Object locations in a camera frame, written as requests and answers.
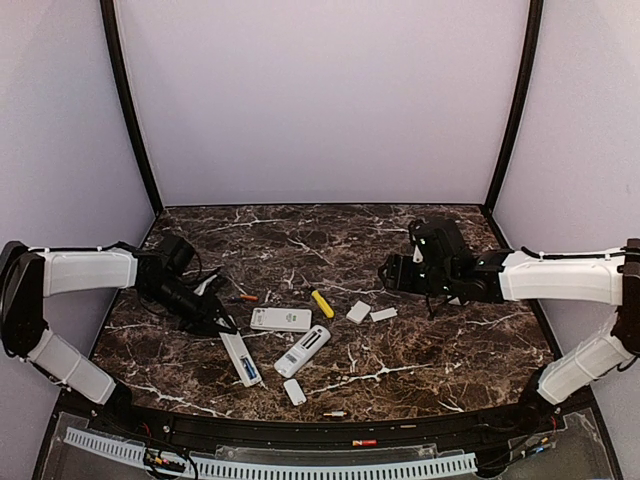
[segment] marble tabletop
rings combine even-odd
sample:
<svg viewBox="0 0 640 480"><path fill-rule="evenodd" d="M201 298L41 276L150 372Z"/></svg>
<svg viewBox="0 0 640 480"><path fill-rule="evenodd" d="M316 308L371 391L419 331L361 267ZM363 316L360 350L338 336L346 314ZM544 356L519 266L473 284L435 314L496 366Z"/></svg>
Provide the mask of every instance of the marble tabletop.
<svg viewBox="0 0 640 480"><path fill-rule="evenodd" d="M429 320L424 298L385 291L377 268L390 253L411 253L406 232L415 218L454 219L471 249L498 248L475 206L262 205L176 207L161 214L147 247L163 232L185 237L204 271L223 267L226 301L258 295L261 306L310 308L331 340L295 376L307 402L294 407L274 362L302 334L249 328L256 304L227 304L263 377L245 388L219 338L176 330L158 305L145 310L135 291L119 295L93 361L128 385L134 403L195 415L268 421L411 419L517 401L531 373L553 360L526 303L444 306ZM197 274L197 262L185 273ZM336 312L332 320L304 288L314 285ZM362 300L396 318L356 325L346 313Z"/></svg>

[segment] white wall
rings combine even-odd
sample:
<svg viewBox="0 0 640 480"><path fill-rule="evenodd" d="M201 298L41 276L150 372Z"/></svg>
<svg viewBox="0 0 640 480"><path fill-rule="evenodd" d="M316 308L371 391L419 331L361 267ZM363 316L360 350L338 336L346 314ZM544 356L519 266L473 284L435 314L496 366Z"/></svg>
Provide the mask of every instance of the white wall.
<svg viewBox="0 0 640 480"><path fill-rule="evenodd" d="M118 2L165 203L482 202L529 2Z"/></svg>
<svg viewBox="0 0 640 480"><path fill-rule="evenodd" d="M640 3L545 2L523 122L496 217L514 247L575 251L640 237ZM566 350L610 308L545 302ZM625 478L640 472L640 368L594 385Z"/></svg>
<svg viewBox="0 0 640 480"><path fill-rule="evenodd" d="M99 2L4 2L0 15L0 246L138 243L152 221L109 64ZM88 353L112 291L45 302ZM57 388L0 353L0 478L31 478Z"/></svg>

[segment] black cable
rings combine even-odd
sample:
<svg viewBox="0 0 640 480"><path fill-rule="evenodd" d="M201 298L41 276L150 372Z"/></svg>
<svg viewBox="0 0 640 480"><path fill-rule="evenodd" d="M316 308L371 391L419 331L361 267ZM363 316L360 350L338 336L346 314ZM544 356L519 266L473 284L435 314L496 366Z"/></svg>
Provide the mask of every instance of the black cable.
<svg viewBox="0 0 640 480"><path fill-rule="evenodd" d="M7 269L7 275L4 277L4 280L2 282L2 292L0 293L0 339L2 339L2 348L4 349L4 353L9 358L14 358L17 355L7 348L7 345L5 344L5 341L4 341L4 336L2 335L2 332L4 330L4 321L6 318L6 312L4 311L4 307L6 305L7 289L9 288L9 282L11 280L11 276L13 275L13 272L18 268L19 260L20 260L20 256L14 259L13 262L11 262L11 265L9 265L9 268Z"/></svg>
<svg viewBox="0 0 640 480"><path fill-rule="evenodd" d="M102 415L100 418L104 420L106 423L108 423L109 425L111 425L111 427L113 427L114 429L126 434L129 437L137 438L138 440L140 440L142 443L145 444L146 448L149 448L149 446L151 446L151 444L153 443L164 446L166 450L169 450L170 452L175 453L180 458L182 458L185 462L189 462L191 464L191 467L193 468L193 472L194 472L193 478L194 480L198 480L199 478L198 466L196 465L196 462L193 460L193 458L191 458L191 456L187 453L186 448L183 448L181 451L179 447L176 447L175 445L172 445L163 440L158 440L157 438L140 435L138 433L127 430L126 428L123 428L117 423L111 421L106 415Z"/></svg>
<svg viewBox="0 0 640 480"><path fill-rule="evenodd" d="M138 297L138 303L140 304L140 306L142 308L144 308L147 312L149 312L151 315L155 315L156 317L161 317L161 318L168 318L169 315L167 313L164 312L155 312L153 311L151 308L149 308L148 306L146 306L144 304L144 302L142 301L142 297L140 296L140 292L138 292L137 294Z"/></svg>
<svg viewBox="0 0 640 480"><path fill-rule="evenodd" d="M198 274L196 275L196 278L194 280L189 280L188 282L185 282L185 284L189 286L196 285L200 283L200 281L202 280L202 258L200 257L200 254L195 248L193 249L193 253L195 253L196 259L198 260Z"/></svg>
<svg viewBox="0 0 640 480"><path fill-rule="evenodd" d="M523 246L520 250L527 254L532 258L536 258L538 260L579 260L579 259L588 259L588 258L614 258L614 257L624 257L625 255L640 255L640 252L632 252L629 250L624 250L624 247L619 252L612 253L550 253L540 255L539 253L534 252L533 250L529 250L527 247Z"/></svg>
<svg viewBox="0 0 640 480"><path fill-rule="evenodd" d="M503 453L502 455L500 455L499 457L494 458L493 460L491 460L490 462L486 462L482 465L478 465L478 468L486 468L489 465L493 465L496 462L499 462L500 460L502 460L503 458L511 455L513 452L515 452L516 450L518 450L520 447L522 447L523 445L525 445L529 440L531 440L534 436L536 436L536 431L538 430L538 427L540 426L540 423L538 423L538 425L536 426L536 428L534 428L533 432L527 436L526 438L524 438L523 440L519 441L518 443L516 443L513 447L511 447L506 453Z"/></svg>
<svg viewBox="0 0 640 480"><path fill-rule="evenodd" d="M436 305L436 308L434 309L431 306L431 300L429 295L426 295L426 300L427 300L427 311L429 312L429 320L434 320L436 318L436 315L438 315L438 311L440 310L441 307L448 305L451 301L455 300L456 296L450 296L447 297L446 300L443 300L442 302L440 302L438 305Z"/></svg>
<svg viewBox="0 0 640 480"><path fill-rule="evenodd" d="M618 365L617 370L619 372L626 372L627 370L629 370L631 367L633 367L633 364L636 363L638 361L638 357L633 357L633 359L627 363L624 367L621 367L620 365Z"/></svg>
<svg viewBox="0 0 640 480"><path fill-rule="evenodd" d="M108 250L113 250L114 248L121 248L123 246L128 246L124 242L116 242L111 245L107 245L106 247L53 247L53 248L30 248L30 252L106 252Z"/></svg>

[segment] yellow object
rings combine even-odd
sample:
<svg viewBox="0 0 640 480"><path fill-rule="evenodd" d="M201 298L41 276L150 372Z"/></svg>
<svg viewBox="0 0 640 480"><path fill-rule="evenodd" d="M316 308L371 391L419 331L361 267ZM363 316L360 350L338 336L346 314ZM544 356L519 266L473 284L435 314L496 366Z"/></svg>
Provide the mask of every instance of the yellow object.
<svg viewBox="0 0 640 480"><path fill-rule="evenodd" d="M311 296L314 298L320 310L325 314L327 318L333 318L336 314L333 312L331 306L327 303L327 301L320 295L320 292L314 290L311 292Z"/></svg>

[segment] robotic arm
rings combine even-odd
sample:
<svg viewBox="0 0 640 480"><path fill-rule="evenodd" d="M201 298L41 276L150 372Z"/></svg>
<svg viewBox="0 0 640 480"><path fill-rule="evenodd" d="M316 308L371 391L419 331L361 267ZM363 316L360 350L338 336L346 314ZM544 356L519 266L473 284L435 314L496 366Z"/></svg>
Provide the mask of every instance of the robotic arm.
<svg viewBox="0 0 640 480"><path fill-rule="evenodd" d="M42 299L79 290L134 287L179 315L180 330L203 336L235 334L237 327L216 296L224 277L214 272L206 289L197 292L181 280L194 254L191 245L173 235L153 251L122 242L83 249L36 249L9 242L0 254L0 338L5 353L105 405L117 382L51 331Z"/></svg>
<svg viewBox="0 0 640 480"><path fill-rule="evenodd" d="M565 401L612 368L640 355L640 239L603 252L545 255L494 250L474 255L453 220L412 222L413 256L390 255L378 274L390 290L447 295L461 303L548 298L618 306L564 357L536 372L520 403L538 411Z"/></svg>

